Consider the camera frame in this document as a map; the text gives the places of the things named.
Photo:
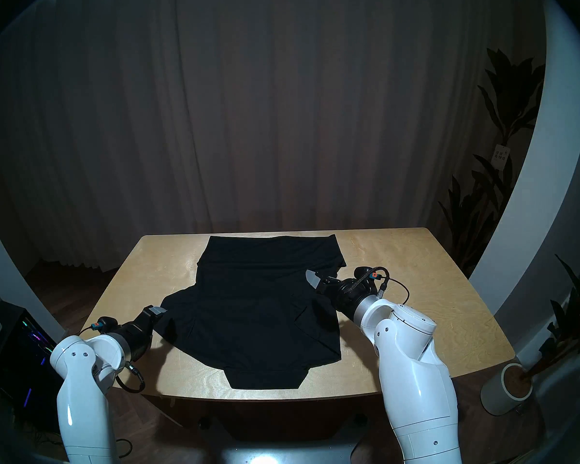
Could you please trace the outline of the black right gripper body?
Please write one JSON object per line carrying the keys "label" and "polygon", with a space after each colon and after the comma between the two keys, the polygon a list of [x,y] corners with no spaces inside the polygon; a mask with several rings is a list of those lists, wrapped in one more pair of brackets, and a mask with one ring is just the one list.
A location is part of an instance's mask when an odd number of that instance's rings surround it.
{"label": "black right gripper body", "polygon": [[369,296],[369,285],[356,278],[347,278],[340,280],[338,286],[324,287],[318,293],[327,297],[338,312],[354,321],[357,308]]}

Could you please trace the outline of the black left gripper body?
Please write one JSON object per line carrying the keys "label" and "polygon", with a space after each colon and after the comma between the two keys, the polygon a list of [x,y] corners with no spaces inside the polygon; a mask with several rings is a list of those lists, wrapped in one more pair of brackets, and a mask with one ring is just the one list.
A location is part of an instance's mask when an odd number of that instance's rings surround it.
{"label": "black left gripper body", "polygon": [[129,363],[138,361],[152,343],[156,313],[152,309],[143,309],[135,320],[120,325],[115,334],[126,342],[129,352],[125,357]]}

